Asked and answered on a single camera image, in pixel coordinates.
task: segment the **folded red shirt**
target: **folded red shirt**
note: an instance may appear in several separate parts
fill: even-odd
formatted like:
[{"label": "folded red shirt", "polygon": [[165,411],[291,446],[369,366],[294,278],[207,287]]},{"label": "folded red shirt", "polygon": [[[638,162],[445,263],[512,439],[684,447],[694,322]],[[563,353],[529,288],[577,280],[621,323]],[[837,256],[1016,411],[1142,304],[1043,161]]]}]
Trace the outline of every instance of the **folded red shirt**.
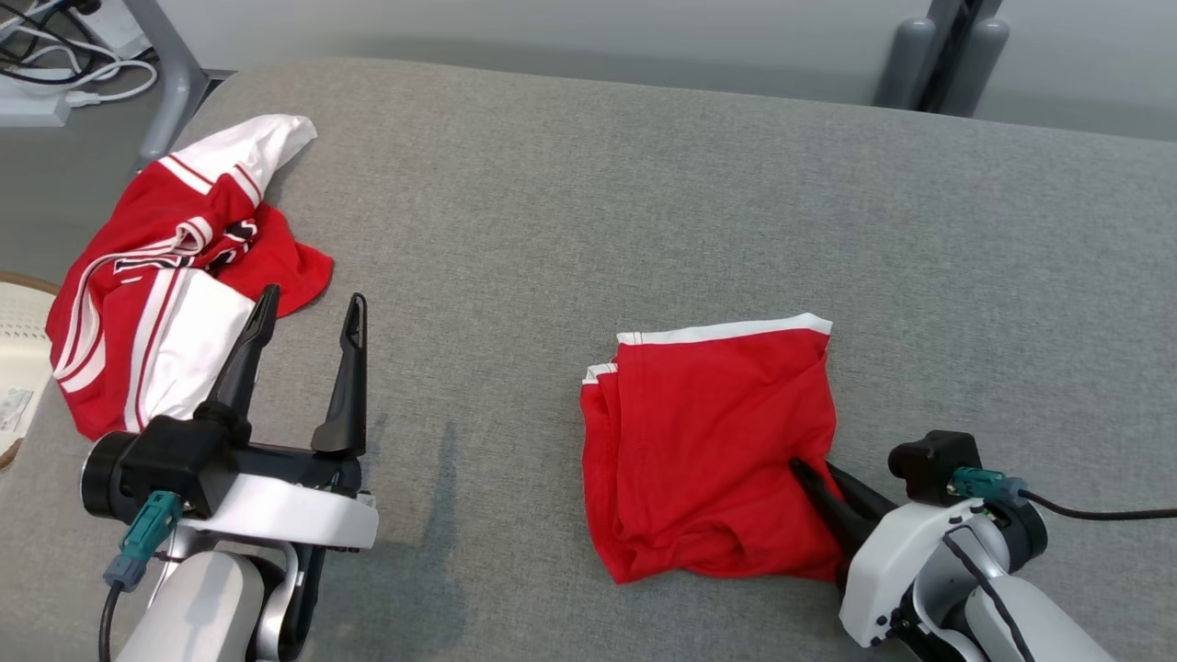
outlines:
[{"label": "folded red shirt", "polygon": [[829,335],[809,313],[618,335],[580,392],[588,529],[613,580],[833,580],[842,551],[789,469],[800,457],[837,490]]}]

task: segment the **gray cushion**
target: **gray cushion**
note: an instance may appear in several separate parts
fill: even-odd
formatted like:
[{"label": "gray cushion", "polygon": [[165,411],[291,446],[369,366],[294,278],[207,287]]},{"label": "gray cushion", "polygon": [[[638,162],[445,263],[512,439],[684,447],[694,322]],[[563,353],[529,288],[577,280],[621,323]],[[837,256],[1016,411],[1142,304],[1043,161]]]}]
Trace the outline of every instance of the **gray cushion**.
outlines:
[{"label": "gray cushion", "polygon": [[[306,660],[905,658],[858,649],[830,584],[612,584],[578,392],[617,331],[833,320],[832,458],[896,499],[887,451],[940,428],[1068,504],[1177,504],[1177,145],[374,60],[238,74],[182,143],[272,112],[319,139],[267,198],[337,266],[279,323],[255,438],[307,443],[348,296],[371,309],[379,542],[328,558]],[[93,655],[122,528],[78,503],[87,450],[51,397],[0,481],[13,658]],[[1024,576],[1170,660],[1177,529],[1048,519]]]}]

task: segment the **power strip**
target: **power strip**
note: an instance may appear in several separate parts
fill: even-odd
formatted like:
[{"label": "power strip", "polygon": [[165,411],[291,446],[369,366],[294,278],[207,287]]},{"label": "power strip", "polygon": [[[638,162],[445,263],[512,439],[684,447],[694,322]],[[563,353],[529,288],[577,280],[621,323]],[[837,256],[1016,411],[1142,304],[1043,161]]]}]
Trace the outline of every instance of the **power strip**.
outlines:
[{"label": "power strip", "polygon": [[102,0],[98,11],[91,14],[82,14],[78,9],[69,11],[86,24],[86,28],[95,39],[124,60],[135,58],[151,48],[151,41],[147,41],[147,35],[122,0]]},{"label": "power strip", "polygon": [[[40,71],[65,72],[66,75],[73,73],[69,69]],[[68,118],[69,104],[66,102],[64,90],[31,94],[20,81],[0,77],[0,127],[65,126]]]}]

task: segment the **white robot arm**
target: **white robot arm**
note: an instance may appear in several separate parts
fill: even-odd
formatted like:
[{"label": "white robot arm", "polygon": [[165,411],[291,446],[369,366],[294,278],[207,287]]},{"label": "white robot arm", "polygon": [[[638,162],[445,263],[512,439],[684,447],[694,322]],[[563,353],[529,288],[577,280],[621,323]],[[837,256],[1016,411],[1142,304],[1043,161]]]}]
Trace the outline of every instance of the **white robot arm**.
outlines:
[{"label": "white robot arm", "polygon": [[[1025,483],[980,470],[971,435],[929,432],[897,446],[889,464],[913,503],[897,507],[829,465],[838,498],[811,466],[791,464],[847,555],[839,616],[859,646],[895,638],[924,662],[1112,662],[1053,601],[1011,575],[1045,551],[1046,527],[1020,496]],[[969,498],[976,491],[986,498]]]},{"label": "white robot arm", "polygon": [[[354,294],[348,306],[335,388],[311,450],[250,443],[248,406],[278,296],[271,286],[258,300],[192,421],[157,417],[138,436],[107,435],[86,461],[86,510],[132,527],[124,554],[105,575],[112,597],[100,660],[109,660],[109,616],[119,593],[134,589],[159,544],[152,535],[169,531],[166,551],[155,555],[164,571],[119,662],[295,660],[327,552],[375,542],[379,516],[360,490],[357,461],[366,445],[364,297]],[[221,542],[275,549],[284,563],[217,550]]]}]

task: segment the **white wall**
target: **white wall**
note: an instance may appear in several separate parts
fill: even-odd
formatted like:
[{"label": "white wall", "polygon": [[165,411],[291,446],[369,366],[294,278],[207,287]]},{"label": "white wall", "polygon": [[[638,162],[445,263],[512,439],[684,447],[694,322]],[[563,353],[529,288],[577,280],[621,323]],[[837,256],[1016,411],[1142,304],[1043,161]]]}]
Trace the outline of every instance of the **white wall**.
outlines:
[{"label": "white wall", "polygon": [[975,117],[1177,140],[1177,2],[1005,0]]},{"label": "white wall", "polygon": [[290,55],[869,104],[930,0],[160,0],[205,68]]}]

